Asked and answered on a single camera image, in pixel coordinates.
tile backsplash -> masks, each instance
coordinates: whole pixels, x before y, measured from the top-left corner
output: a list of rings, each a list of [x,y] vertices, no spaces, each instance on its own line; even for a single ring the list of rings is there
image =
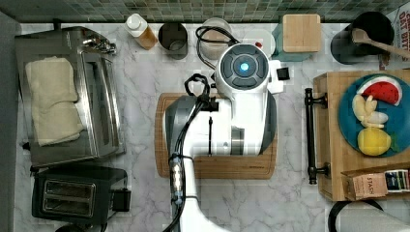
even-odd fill
[[[62,0],[24,8],[0,3],[0,10],[20,22],[124,22],[138,13],[149,22],[203,22],[221,17],[228,22],[278,22],[286,14],[319,14],[324,22],[348,22],[363,12],[387,14],[407,0]]]

white bottle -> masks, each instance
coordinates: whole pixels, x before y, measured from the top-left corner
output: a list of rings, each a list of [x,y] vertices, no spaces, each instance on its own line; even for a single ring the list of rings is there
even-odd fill
[[[139,14],[129,16],[124,27],[146,50],[151,49],[158,41],[147,21]]]

black canister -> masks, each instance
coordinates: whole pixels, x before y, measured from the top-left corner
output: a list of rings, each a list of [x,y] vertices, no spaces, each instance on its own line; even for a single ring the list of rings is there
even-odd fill
[[[383,14],[368,12],[360,14],[350,25],[337,33],[331,42],[331,52],[341,64],[352,65],[363,61],[367,55],[378,55],[384,50],[364,43],[354,43],[352,31],[360,28],[379,43],[392,44],[395,31],[391,22]]]
[[[188,55],[188,32],[181,23],[165,23],[158,33],[160,44],[175,60]]]

tray handle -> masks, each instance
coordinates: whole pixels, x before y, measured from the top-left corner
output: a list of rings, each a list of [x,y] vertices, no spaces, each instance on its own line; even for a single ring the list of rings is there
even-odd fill
[[[308,158],[308,182],[311,185],[317,184],[317,174],[324,174],[330,177],[331,165],[325,162],[323,167],[316,167],[316,155],[314,152],[314,127],[313,127],[313,106],[315,104],[322,104],[322,107],[328,108],[328,94],[314,99],[311,88],[305,89],[305,107],[307,114],[307,158]]]

lemon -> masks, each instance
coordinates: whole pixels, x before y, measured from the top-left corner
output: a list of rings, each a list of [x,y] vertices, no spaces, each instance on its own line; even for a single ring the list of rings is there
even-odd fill
[[[359,149],[369,156],[380,156],[389,150],[392,139],[377,128],[366,128],[358,135]]]

